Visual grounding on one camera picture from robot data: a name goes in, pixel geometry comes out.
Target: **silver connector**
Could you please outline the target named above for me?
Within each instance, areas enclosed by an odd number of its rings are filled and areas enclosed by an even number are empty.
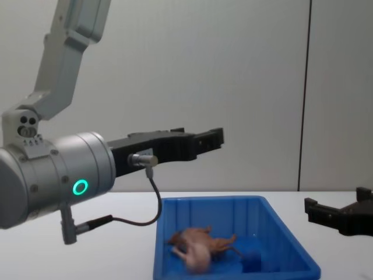
[[[158,158],[150,155],[138,155],[137,153],[128,156],[128,164],[137,167],[155,167]]]
[[[90,231],[89,225],[87,223],[81,223],[75,227],[76,235],[81,235]]]

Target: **white wall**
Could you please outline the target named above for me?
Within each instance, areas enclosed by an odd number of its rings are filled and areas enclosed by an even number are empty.
[[[34,86],[56,1],[0,1],[0,110]],[[113,0],[73,104],[46,138],[224,127],[224,148],[156,169],[161,190],[296,190],[308,0]],[[143,173],[115,190],[151,190]]]
[[[373,1],[314,0],[301,190],[373,187]]]

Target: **table surface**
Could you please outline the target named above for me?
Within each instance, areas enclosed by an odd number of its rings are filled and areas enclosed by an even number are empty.
[[[304,198],[341,208],[354,192],[164,192],[162,197],[261,195],[321,267],[321,279],[373,280],[373,237],[346,237],[307,221]],[[152,193],[109,193],[75,205],[76,223],[104,215],[135,221],[153,218]],[[59,212],[0,231],[0,279],[152,280],[156,225],[112,222],[63,244]]]

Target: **black cable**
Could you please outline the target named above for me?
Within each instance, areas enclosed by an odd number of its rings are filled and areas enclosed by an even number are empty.
[[[159,216],[162,213],[162,199],[161,199],[161,195],[159,194],[159,190],[158,190],[154,180],[152,178],[149,178],[149,181],[152,184],[152,187],[153,187],[154,192],[156,193],[157,199],[158,199],[157,215],[151,221],[144,222],[144,223],[134,222],[134,221],[131,221],[131,220],[126,220],[126,219],[122,219],[122,218],[115,218],[115,217],[112,219],[113,221],[128,223],[128,224],[134,225],[134,226],[149,226],[149,225],[151,225],[152,223],[155,223],[158,220]]]
[[[101,217],[101,218],[98,218],[98,219],[95,219],[95,220],[90,220],[90,221],[85,222],[81,225],[78,225],[76,227],[77,228],[77,234],[82,234],[84,232],[93,230],[95,228],[98,228],[99,226],[106,225],[107,223],[110,223],[110,222],[115,221],[115,220],[118,221],[118,222],[122,222],[122,223],[128,223],[128,224],[134,225],[134,226],[149,226],[152,223],[155,223],[162,213],[162,199],[161,199],[161,195],[159,194],[159,190],[156,186],[156,183],[152,179],[152,174],[150,173],[150,171],[149,171],[149,174],[150,174],[149,181],[152,184],[152,187],[153,187],[154,192],[156,193],[157,199],[158,199],[157,215],[151,221],[140,223],[140,222],[134,222],[134,221],[126,220],[126,219],[122,219],[122,218],[115,218],[112,215],[108,215],[108,216]]]

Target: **blue bin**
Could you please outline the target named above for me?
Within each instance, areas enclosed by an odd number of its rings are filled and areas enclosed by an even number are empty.
[[[321,270],[264,197],[164,198],[157,223],[154,280],[316,280]],[[237,240],[233,251],[212,262],[203,275],[190,275],[167,240],[185,228],[212,227],[213,237]]]

